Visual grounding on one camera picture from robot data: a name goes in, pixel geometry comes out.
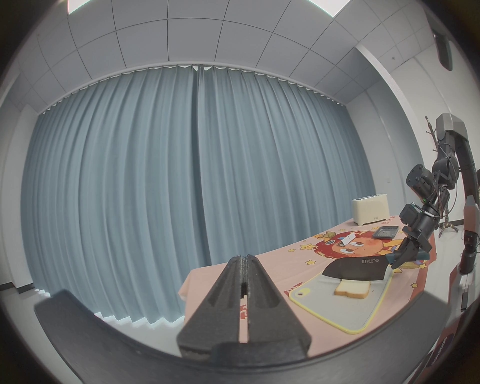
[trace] ceiling light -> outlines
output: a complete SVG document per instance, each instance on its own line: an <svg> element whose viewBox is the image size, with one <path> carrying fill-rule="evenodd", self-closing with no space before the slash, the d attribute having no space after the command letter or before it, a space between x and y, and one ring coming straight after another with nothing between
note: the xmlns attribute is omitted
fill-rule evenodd
<svg viewBox="0 0 480 384"><path fill-rule="evenodd" d="M345 7L350 0L309 0L317 7L335 17Z"/></svg>
<svg viewBox="0 0 480 384"><path fill-rule="evenodd" d="M90 0L68 0L68 14L79 9L85 3L88 3Z"/></svg>

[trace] toast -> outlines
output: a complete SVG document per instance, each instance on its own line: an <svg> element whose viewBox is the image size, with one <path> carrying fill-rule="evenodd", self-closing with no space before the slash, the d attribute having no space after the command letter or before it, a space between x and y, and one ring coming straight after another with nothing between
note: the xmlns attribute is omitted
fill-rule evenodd
<svg viewBox="0 0 480 384"><path fill-rule="evenodd" d="M342 280L335 289L338 296L347 296L354 299L364 299L370 291L370 281Z"/></svg>

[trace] floor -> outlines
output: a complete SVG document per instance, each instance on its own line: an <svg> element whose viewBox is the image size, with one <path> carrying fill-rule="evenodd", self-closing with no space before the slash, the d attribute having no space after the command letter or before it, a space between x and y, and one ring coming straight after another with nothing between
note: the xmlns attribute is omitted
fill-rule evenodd
<svg viewBox="0 0 480 384"><path fill-rule="evenodd" d="M459 229L458 233L451 229L446 230L440 239L438 239L438 231L436 231L437 261L429 266L426 290L443 300L448 298L448 277L460 261L463 249L463 228L459 227ZM79 384L80 380L56 353L35 316L34 305L41 300L45 300L47 296L48 294L37 290L22 294L18 294L15 289L0 292L0 298L19 333L47 369L61 383ZM128 318L121 321L117 321L113 317L103 320L124 334L150 347L179 355L175 340L183 325L183 318L172 324L160 320L152 325L142 320L132 323Z"/></svg>

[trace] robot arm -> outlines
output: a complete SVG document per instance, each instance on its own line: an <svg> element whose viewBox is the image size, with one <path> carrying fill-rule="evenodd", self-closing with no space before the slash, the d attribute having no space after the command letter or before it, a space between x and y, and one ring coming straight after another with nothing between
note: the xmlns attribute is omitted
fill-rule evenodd
<svg viewBox="0 0 480 384"><path fill-rule="evenodd" d="M416 165L407 176L407 185L422 200L423 206L407 204L400 213L406 225L403 228L407 237L394 252L392 268L414 261L419 248L429 252L432 249L428 239L440 225L449 190L455 188L460 172L465 189L464 245L459 271L466 275L473 270L477 255L480 232L479 186L472 152L468 143L465 124L457 117L444 113L437 118L438 157L432 172Z"/></svg>

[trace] knife blade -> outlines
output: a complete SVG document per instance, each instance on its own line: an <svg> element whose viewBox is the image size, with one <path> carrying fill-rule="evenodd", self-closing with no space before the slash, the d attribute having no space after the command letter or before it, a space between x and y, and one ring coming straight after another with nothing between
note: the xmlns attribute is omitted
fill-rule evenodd
<svg viewBox="0 0 480 384"><path fill-rule="evenodd" d="M322 275L342 280L383 280L386 268L393 263L395 254L381 256L342 257L332 261ZM417 260L429 260L430 255L420 251Z"/></svg>

